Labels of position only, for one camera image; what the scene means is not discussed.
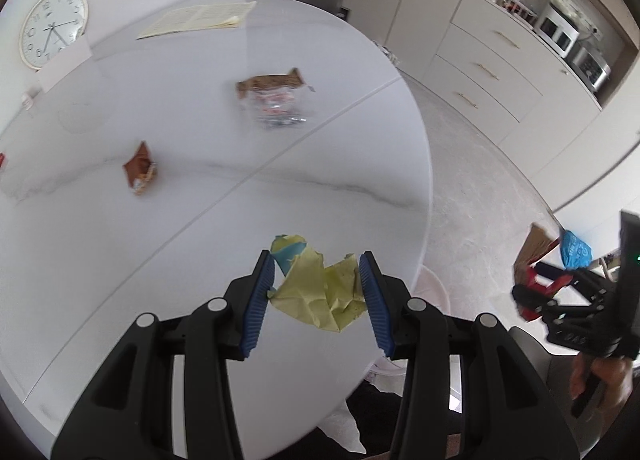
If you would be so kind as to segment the person right hand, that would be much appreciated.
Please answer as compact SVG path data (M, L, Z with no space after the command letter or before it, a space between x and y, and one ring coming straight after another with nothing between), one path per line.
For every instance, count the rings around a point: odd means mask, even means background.
M634 364L628 358L593 358L579 353L573 360L570 396L576 399L585 392L588 376L593 374L604 383L603 410L623 407L634 388Z

